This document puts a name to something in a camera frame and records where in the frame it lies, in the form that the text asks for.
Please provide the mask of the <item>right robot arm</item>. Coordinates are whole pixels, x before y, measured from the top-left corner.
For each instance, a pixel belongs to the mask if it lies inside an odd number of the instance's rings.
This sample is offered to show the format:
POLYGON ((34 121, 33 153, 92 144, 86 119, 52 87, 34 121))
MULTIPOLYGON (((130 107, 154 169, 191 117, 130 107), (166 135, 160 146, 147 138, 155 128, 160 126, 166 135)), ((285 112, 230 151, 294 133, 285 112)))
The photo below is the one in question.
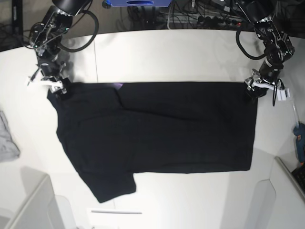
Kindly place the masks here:
POLYGON ((58 59, 59 53, 76 53, 87 48, 98 34, 99 21, 90 11, 91 0, 54 0, 52 3, 43 20, 30 29, 29 44, 26 47, 35 51, 38 69, 29 77, 28 85, 44 85, 51 93, 62 95, 67 93, 67 87, 71 82, 62 75, 66 62, 58 59), (64 46, 61 41, 63 36, 77 25, 73 18, 79 14, 88 15, 93 19, 94 30, 87 43, 71 49, 64 46))

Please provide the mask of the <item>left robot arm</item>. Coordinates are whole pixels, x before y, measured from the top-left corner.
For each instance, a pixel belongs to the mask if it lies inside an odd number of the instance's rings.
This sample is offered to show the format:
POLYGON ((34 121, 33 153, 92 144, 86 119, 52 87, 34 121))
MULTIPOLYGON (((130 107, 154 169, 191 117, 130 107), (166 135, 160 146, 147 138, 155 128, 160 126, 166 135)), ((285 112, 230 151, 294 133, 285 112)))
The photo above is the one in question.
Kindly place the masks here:
POLYGON ((285 101, 290 97, 289 89, 279 75, 284 68, 284 62, 293 56, 295 48, 287 33, 276 27, 273 21, 275 6, 270 0, 237 0, 236 5, 265 46, 262 55, 250 55, 240 42, 243 26, 236 31, 236 43, 242 53, 251 60, 263 59, 260 69, 252 69, 251 76, 244 81, 247 93, 255 100, 271 90, 272 104, 275 106, 277 100, 285 101))

